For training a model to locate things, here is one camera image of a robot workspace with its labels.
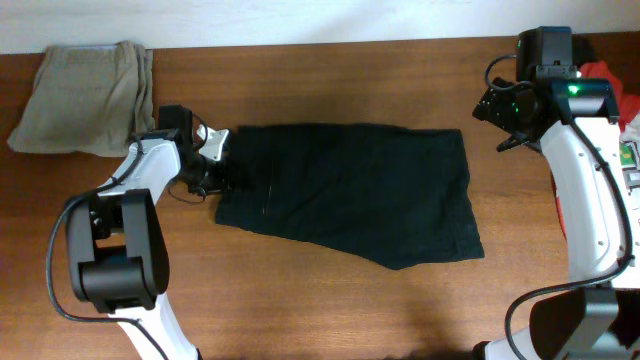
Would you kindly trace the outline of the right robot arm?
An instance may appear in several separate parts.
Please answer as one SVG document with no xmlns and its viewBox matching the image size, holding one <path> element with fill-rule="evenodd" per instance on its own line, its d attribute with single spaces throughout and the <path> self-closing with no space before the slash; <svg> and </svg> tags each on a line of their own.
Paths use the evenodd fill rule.
<svg viewBox="0 0 640 360">
<path fill-rule="evenodd" d="M 620 138 L 613 85 L 582 76 L 568 27 L 522 32 L 516 78 L 487 77 L 474 109 L 552 172 L 569 280 L 523 295 L 520 331 L 478 343 L 476 359 L 635 359 L 639 355 L 639 155 Z"/>
</svg>

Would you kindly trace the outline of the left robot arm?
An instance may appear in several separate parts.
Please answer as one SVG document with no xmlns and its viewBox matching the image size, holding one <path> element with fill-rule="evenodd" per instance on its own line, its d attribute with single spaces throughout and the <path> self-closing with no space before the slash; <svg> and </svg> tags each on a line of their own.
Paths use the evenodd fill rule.
<svg viewBox="0 0 640 360">
<path fill-rule="evenodd" d="M 201 356 L 169 301 L 156 204 L 177 183 L 201 200 L 228 189 L 223 153 L 230 135 L 181 105 L 161 107 L 157 129 L 134 135 L 115 173 L 72 197 L 54 225 L 65 232 L 74 295 L 94 306 L 93 322 L 118 324 L 143 359 Z"/>
</svg>

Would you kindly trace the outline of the black shorts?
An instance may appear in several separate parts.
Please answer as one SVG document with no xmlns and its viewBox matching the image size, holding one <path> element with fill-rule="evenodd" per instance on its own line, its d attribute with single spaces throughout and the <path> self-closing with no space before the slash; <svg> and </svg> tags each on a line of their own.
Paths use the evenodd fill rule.
<svg viewBox="0 0 640 360">
<path fill-rule="evenodd" d="M 457 129 L 244 126 L 228 155 L 220 225 L 313 243 L 400 270 L 480 259 Z"/>
</svg>

